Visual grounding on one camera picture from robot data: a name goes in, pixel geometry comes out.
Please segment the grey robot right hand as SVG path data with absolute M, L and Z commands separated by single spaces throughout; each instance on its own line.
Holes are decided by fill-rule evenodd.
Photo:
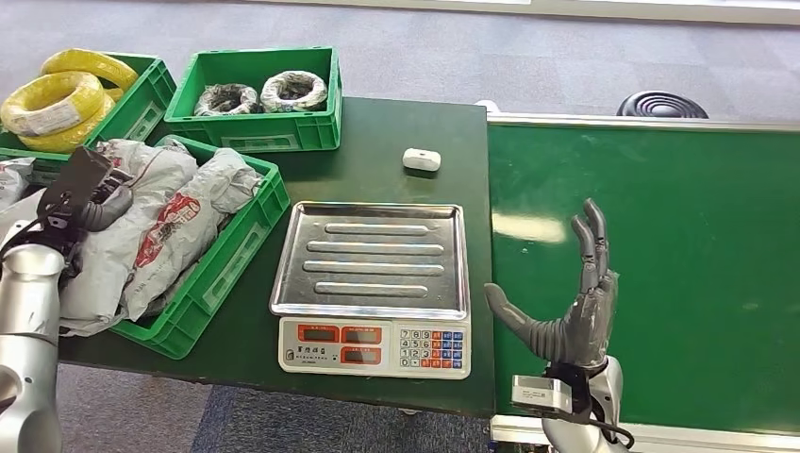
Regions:
M 558 319 L 536 320 L 508 301 L 495 283 L 484 285 L 484 295 L 496 319 L 511 330 L 537 357 L 593 369 L 606 362 L 619 275 L 609 268 L 608 225 L 605 214 L 590 198 L 584 215 L 571 219 L 579 240 L 579 290 Z

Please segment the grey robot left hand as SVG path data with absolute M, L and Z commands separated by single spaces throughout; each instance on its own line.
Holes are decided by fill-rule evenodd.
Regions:
M 98 232 L 111 226 L 123 216 L 133 203 L 133 193 L 127 185 L 133 176 L 114 168 L 92 191 L 90 201 L 80 215 L 80 225 Z

